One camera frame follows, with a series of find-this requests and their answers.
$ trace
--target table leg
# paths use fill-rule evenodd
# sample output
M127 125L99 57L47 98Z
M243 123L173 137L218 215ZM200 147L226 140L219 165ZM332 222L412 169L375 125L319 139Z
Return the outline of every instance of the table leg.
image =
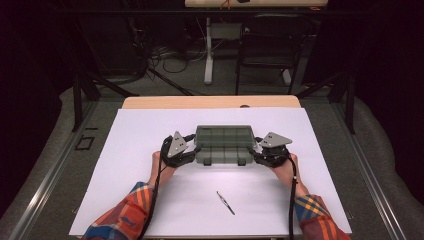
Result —
M206 67L205 67L205 84L212 83L213 57L212 57L212 37L211 37L211 19L206 18Z

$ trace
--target table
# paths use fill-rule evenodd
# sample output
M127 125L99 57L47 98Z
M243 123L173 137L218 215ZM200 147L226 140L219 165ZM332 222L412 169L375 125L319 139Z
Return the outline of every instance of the table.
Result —
M302 157L303 172L306 176L308 172L315 175L314 179L303 177L305 184L311 192L325 196L339 227L351 233L312 126L296 97L182 96L126 99L110 130L70 235L82 235L87 226L116 205L136 181L150 175L151 160L146 156L150 157L160 147L167 133L178 130L188 135L195 124L246 123L251 123L255 136L265 136L268 131L292 136L294 143L290 149ZM236 215L229 214L222 205L216 196L217 190ZM161 189L157 202L160 207L155 211L146 237L281 237L288 234L289 195L272 172L259 164L243 167L187 164ZM297 225L294 232L301 233Z
M224 0L185 0L185 6L189 8L220 8ZM328 0L250 0L247 3L239 3L230 0L230 7L235 8L276 8L276 7L324 7ZM213 52L212 38L238 38L241 24L212 24L210 18L206 18L206 67L205 84L212 83Z

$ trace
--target chair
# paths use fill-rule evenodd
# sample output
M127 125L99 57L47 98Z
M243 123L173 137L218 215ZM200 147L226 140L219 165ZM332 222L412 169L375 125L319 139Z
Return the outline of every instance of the chair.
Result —
M303 43L313 25L305 17L292 14L257 14L242 23L236 66L236 91L240 85L240 68L291 69L288 89L291 94Z

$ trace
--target cuff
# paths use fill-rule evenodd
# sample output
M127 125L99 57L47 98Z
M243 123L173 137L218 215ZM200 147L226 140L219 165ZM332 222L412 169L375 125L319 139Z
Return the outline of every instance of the cuff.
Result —
M317 195L308 194L297 197L294 206L299 222L318 216L330 216L324 201Z

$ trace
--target wooden edge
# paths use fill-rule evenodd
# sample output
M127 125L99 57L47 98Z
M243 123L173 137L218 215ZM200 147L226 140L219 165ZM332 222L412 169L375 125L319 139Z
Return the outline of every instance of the wooden edge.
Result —
M291 107L300 108L296 96L155 96L129 97L122 109L194 109L194 108L239 108Z

